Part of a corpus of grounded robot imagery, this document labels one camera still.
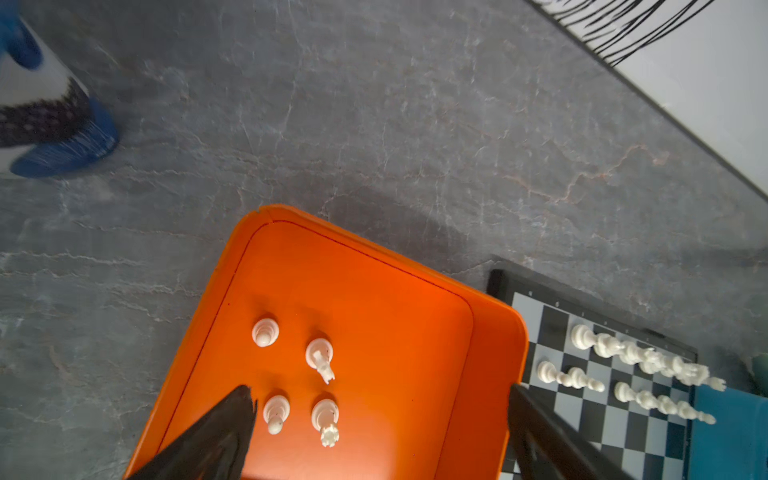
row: chess piece on chessboard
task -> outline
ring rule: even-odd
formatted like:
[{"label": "chess piece on chessboard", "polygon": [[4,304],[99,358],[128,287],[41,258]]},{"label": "chess piece on chessboard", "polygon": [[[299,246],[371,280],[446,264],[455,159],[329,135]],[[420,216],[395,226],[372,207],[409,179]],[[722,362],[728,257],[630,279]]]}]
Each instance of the chess piece on chessboard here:
[{"label": "chess piece on chessboard", "polygon": [[568,370],[568,373],[559,372],[558,368],[552,362],[541,362],[536,369],[538,378],[544,383],[557,382],[563,386],[583,389],[584,387],[596,392],[604,392],[605,384],[603,382],[590,378],[584,370],[577,366]]},{"label": "chess piece on chessboard", "polygon": [[640,348],[635,342],[621,342],[608,333],[597,335],[586,325],[576,325],[571,330],[571,342],[578,349],[594,348],[594,352],[604,358],[619,355],[628,365],[640,364],[640,369],[649,374],[660,373],[666,377],[675,377],[687,386],[708,385],[719,391],[726,388],[725,380],[710,376],[710,370],[698,363],[685,363],[682,357],[665,356],[653,347]]},{"label": "chess piece on chessboard", "polygon": [[665,415],[678,415],[686,420],[700,420],[709,425],[715,424],[715,418],[709,413],[698,412],[690,403],[680,400],[675,403],[668,396],[654,397],[651,392],[641,390],[635,392],[628,384],[619,382],[614,387],[614,396],[619,402],[636,402],[646,410],[659,409]]}]

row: gray marble surface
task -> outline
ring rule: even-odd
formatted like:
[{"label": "gray marble surface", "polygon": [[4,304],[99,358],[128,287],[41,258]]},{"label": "gray marble surface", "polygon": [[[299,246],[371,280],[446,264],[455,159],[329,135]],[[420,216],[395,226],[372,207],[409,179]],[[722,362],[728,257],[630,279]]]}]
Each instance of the gray marble surface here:
[{"label": "gray marble surface", "polygon": [[496,257],[748,388],[768,207],[519,0],[40,0],[119,149],[0,183],[0,477],[119,478],[236,222],[284,203],[483,288]]}]

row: green object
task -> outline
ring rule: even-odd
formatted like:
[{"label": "green object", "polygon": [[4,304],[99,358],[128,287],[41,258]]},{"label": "green object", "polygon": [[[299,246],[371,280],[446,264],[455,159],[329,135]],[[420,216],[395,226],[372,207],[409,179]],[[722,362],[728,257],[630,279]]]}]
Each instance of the green object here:
[{"label": "green object", "polygon": [[768,396],[768,353],[761,353],[752,358],[752,371],[757,388],[763,396]]}]

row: chessboard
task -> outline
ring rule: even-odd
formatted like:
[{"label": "chessboard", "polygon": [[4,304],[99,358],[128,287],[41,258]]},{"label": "chessboard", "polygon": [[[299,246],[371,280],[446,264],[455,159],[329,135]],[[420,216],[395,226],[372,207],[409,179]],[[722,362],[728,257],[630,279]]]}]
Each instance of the chessboard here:
[{"label": "chessboard", "polygon": [[[687,362],[697,361],[695,349],[584,308],[570,296],[507,270],[492,271],[488,293],[517,310],[528,327],[528,358],[521,383],[531,396],[554,410],[609,461],[636,480],[686,480],[691,421],[664,415],[657,409],[643,409],[636,402],[619,402],[613,391],[617,382],[625,382],[635,391],[649,390],[655,396],[666,395],[675,402],[685,400],[693,405],[695,387],[660,373],[648,375],[638,365],[628,365],[618,356],[605,359],[593,349],[578,349],[571,343],[570,332],[573,326],[584,324],[595,333],[633,340],[642,348],[653,346],[665,355],[679,355]],[[536,367],[545,360],[561,372],[577,366],[606,388],[596,392],[556,382],[544,383],[537,377]],[[511,446],[499,479],[522,479]]]}]

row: orange plastic bin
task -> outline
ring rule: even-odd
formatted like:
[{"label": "orange plastic bin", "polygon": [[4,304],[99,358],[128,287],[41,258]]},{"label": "orange plastic bin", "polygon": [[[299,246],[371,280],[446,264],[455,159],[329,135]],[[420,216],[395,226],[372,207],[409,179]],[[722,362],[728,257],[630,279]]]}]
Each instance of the orange plastic bin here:
[{"label": "orange plastic bin", "polygon": [[[262,318],[280,325],[266,348]],[[322,336],[336,379],[304,357]],[[283,431],[259,412],[243,478],[493,479],[507,442],[507,399],[528,349],[508,305],[290,207],[237,225],[139,440],[136,472],[236,386],[261,408],[290,401]],[[339,405],[324,448],[310,413]]]}]

